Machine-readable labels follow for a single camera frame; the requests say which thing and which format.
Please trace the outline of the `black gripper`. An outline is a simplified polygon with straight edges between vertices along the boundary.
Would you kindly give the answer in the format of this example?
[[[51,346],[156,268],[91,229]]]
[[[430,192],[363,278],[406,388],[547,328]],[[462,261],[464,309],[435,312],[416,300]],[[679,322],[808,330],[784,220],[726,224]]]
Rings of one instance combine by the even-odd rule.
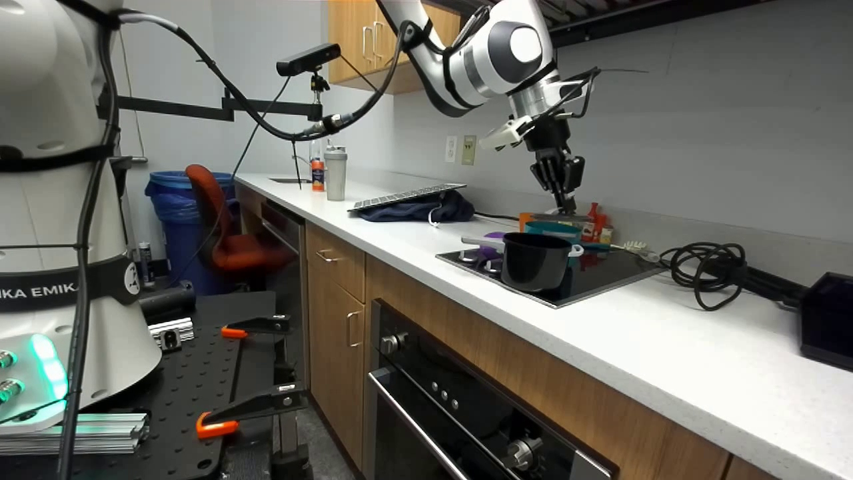
[[[566,121],[539,121],[524,136],[524,146],[535,154],[530,174],[555,196],[560,216],[576,216],[576,189],[580,188],[587,160],[568,146],[571,128]]]

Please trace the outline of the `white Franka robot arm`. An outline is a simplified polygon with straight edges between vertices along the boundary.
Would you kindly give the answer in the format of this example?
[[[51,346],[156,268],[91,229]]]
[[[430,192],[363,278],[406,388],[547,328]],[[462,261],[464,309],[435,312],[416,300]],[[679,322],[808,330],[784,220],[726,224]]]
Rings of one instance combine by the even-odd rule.
[[[535,0],[490,0],[454,40],[435,33],[423,0],[376,0],[432,101],[462,118],[503,96],[511,118],[490,145],[527,146],[532,176],[568,213],[583,158],[568,146],[594,85],[591,73],[556,70]],[[110,37],[143,25],[122,0],[0,0],[0,170],[29,174],[104,160],[118,136]]]

